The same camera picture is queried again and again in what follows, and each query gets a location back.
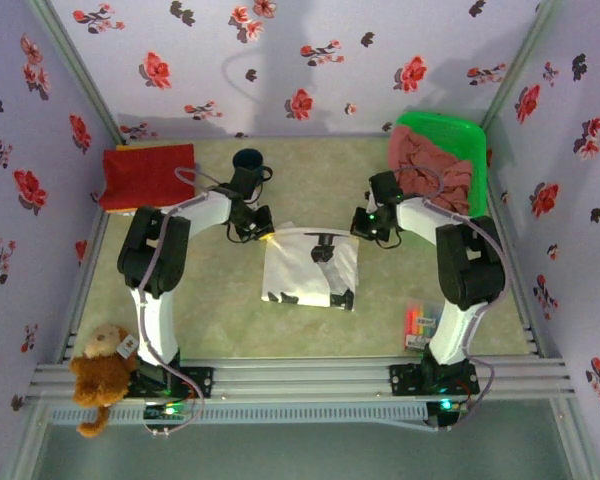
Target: tag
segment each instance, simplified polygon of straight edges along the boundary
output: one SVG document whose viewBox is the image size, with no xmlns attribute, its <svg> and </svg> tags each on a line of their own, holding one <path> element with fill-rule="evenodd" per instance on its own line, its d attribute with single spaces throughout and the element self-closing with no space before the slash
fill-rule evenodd
<svg viewBox="0 0 600 480">
<path fill-rule="evenodd" d="M 424 347 L 429 343 L 431 339 L 422 335 L 407 335 L 405 341 L 406 348 L 415 348 L 417 350 L 424 350 Z"/>
<path fill-rule="evenodd" d="M 416 319 L 416 325 L 419 327 L 433 327 L 435 328 L 437 320 L 435 318 L 418 317 Z"/>
<path fill-rule="evenodd" d="M 138 348 L 140 343 L 136 340 L 133 335 L 129 334 L 125 339 L 118 345 L 116 351 L 122 355 L 122 358 L 129 358 L 129 356 Z"/>
</svg>

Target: brown cloth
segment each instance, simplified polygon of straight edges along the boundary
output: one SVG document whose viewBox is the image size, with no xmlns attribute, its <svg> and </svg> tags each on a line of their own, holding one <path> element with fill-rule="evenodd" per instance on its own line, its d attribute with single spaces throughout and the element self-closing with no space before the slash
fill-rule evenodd
<svg viewBox="0 0 600 480">
<path fill-rule="evenodd" d="M 444 190 L 431 201 L 447 210 L 469 214 L 469 187 L 473 165 L 442 150 L 406 125 L 394 128 L 389 139 L 389 168 L 405 165 L 427 167 L 442 176 Z M 405 194 L 427 195 L 438 190 L 438 178 L 426 170 L 405 169 L 396 174 Z"/>
</svg>

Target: floral wallpaper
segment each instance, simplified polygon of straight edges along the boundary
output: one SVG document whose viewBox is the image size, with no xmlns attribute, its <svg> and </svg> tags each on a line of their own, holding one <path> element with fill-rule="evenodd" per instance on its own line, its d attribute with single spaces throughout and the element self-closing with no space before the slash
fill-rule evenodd
<svg viewBox="0 0 600 480">
<path fill-rule="evenodd" d="M 0 1 L 0 467 L 64 342 L 111 143 L 26 4 Z"/>
<path fill-rule="evenodd" d="M 383 135 L 416 108 L 480 121 L 538 6 L 50 3 L 129 140 Z"/>
<path fill-rule="evenodd" d="M 600 460 L 600 1 L 557 9 L 487 134 L 526 294 Z"/>
</svg>

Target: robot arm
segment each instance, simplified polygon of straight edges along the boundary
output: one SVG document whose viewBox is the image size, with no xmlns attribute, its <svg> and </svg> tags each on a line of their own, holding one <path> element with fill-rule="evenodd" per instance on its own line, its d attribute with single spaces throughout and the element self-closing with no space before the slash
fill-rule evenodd
<svg viewBox="0 0 600 480">
<path fill-rule="evenodd" d="M 141 308 L 138 287 L 155 252 L 152 243 L 158 240 L 162 223 L 168 222 L 162 249 L 144 295 L 148 340 L 163 362 L 176 367 L 179 362 L 173 330 L 173 294 L 184 273 L 189 239 L 214 225 L 233 225 L 242 243 L 273 232 L 269 207 L 253 210 L 245 203 L 257 184 L 258 177 L 254 172 L 237 168 L 230 183 L 219 185 L 176 207 L 169 218 L 152 207 L 141 207 L 136 211 L 118 257 L 118 271 L 124 275 L 131 290 L 138 319 Z M 164 375 L 144 342 L 140 343 L 138 356 L 141 374 L 148 372 L 149 377 Z M 157 381 L 168 383 L 160 378 Z"/>
<path fill-rule="evenodd" d="M 493 302 L 504 288 L 502 263 L 495 250 L 450 212 L 428 207 L 422 197 L 407 197 L 392 171 L 369 180 L 369 204 L 358 208 L 353 235 L 388 241 L 392 230 L 412 231 L 436 246 L 438 280 L 445 304 L 438 329 L 425 357 L 438 372 L 466 371 L 463 339 L 476 312 Z M 470 220 L 498 242 L 493 220 Z"/>
</svg>

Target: green bowl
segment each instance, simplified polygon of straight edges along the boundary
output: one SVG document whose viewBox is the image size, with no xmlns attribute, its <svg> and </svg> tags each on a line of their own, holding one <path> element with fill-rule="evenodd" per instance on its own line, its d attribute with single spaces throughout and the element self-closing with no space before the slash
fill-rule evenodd
<svg viewBox="0 0 600 480">
<path fill-rule="evenodd" d="M 424 135 L 442 150 L 473 165 L 469 188 L 469 216 L 487 213 L 487 137 L 473 122 L 435 113 L 407 112 L 396 121 Z"/>
</svg>

